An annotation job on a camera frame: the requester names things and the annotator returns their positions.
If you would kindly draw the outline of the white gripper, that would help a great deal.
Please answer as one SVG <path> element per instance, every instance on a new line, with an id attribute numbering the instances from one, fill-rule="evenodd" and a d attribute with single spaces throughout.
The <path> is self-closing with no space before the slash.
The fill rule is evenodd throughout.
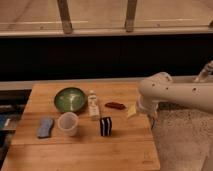
<path id="1" fill-rule="evenodd" d="M 138 115 L 147 115 L 151 118 L 157 118 L 158 103 L 149 98 L 140 96 L 136 103 L 127 111 L 127 117 L 131 118 Z"/>

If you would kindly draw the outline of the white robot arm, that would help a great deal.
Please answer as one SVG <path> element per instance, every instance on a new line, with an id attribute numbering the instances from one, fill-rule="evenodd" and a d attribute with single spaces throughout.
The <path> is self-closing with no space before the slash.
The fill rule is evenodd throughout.
<path id="1" fill-rule="evenodd" d="M 167 72 L 142 79 L 138 85 L 140 96 L 129 108 L 127 117 L 146 114 L 155 118 L 160 102 L 172 102 L 213 114 L 213 82 L 207 82 L 212 73 L 213 60 L 192 82 L 174 82 Z"/>

